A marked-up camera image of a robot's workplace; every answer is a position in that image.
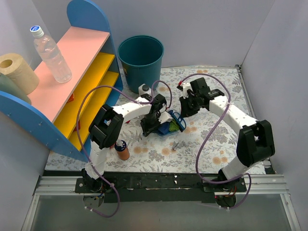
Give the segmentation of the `dark blue paper scrap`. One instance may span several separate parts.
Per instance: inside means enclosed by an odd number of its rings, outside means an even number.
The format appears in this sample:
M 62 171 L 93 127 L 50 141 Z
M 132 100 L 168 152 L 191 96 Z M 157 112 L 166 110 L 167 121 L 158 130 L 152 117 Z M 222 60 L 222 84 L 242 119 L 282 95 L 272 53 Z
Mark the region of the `dark blue paper scrap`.
M 158 128 L 158 133 L 161 135 L 166 135 L 169 133 L 169 124 L 170 123 L 164 123 Z

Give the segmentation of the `blue plastic dustpan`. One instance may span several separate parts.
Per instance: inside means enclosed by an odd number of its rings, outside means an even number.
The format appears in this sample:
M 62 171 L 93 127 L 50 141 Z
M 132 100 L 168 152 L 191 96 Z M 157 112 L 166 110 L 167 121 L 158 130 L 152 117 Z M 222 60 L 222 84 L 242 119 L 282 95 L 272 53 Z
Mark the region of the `blue plastic dustpan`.
M 183 132 L 186 129 L 186 122 L 176 111 L 169 110 L 168 113 L 171 115 L 171 122 L 163 123 L 158 129 L 157 134 L 160 136 L 165 136 L 176 131 Z

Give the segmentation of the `green paper scrap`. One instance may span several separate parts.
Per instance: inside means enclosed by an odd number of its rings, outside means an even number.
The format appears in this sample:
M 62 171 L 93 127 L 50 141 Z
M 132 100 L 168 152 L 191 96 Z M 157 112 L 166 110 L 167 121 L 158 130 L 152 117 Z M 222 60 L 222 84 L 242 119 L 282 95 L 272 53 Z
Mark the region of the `green paper scrap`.
M 175 132 L 180 129 L 179 125 L 175 120 L 172 120 L 169 124 L 169 132 Z

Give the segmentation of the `blue hand brush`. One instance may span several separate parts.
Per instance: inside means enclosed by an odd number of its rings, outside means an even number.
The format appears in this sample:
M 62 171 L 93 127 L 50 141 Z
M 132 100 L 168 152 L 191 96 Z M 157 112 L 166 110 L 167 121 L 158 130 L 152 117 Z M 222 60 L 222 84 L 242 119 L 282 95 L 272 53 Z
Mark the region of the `blue hand brush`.
M 186 121 L 184 120 L 184 118 L 181 117 L 180 113 L 178 112 L 173 112 L 171 116 L 176 121 L 176 124 L 179 126 L 179 130 L 183 132 L 187 127 Z

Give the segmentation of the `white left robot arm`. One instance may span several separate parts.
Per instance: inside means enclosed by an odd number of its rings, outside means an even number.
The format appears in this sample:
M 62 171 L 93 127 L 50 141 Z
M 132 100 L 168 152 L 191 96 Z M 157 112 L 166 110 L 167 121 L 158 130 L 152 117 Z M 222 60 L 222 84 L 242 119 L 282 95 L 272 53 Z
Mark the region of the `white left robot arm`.
M 121 149 L 126 147 L 124 141 L 119 139 L 124 123 L 142 116 L 141 128 L 146 137 L 171 118 L 166 112 L 166 99 L 161 94 L 154 97 L 143 94 L 136 101 L 114 107 L 104 104 L 89 126 L 90 159 L 81 172 L 84 186 L 93 193 L 98 192 L 103 185 L 100 178 L 104 173 L 106 161 L 106 152 L 103 149 L 116 144 L 119 144 Z

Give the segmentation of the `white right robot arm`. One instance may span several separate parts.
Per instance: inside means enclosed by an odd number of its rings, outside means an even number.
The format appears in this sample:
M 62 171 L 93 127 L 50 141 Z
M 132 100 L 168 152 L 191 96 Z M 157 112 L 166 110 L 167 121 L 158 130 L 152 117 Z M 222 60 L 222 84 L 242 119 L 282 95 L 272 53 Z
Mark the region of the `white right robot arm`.
M 229 191 L 247 170 L 275 154 L 270 122 L 259 121 L 231 104 L 228 90 L 211 90 L 203 77 L 189 83 L 182 80 L 177 88 L 183 93 L 180 97 L 181 117 L 191 117 L 205 108 L 219 116 L 218 122 L 224 121 L 238 136 L 236 156 L 218 172 L 215 180 L 202 178 L 203 182 Z

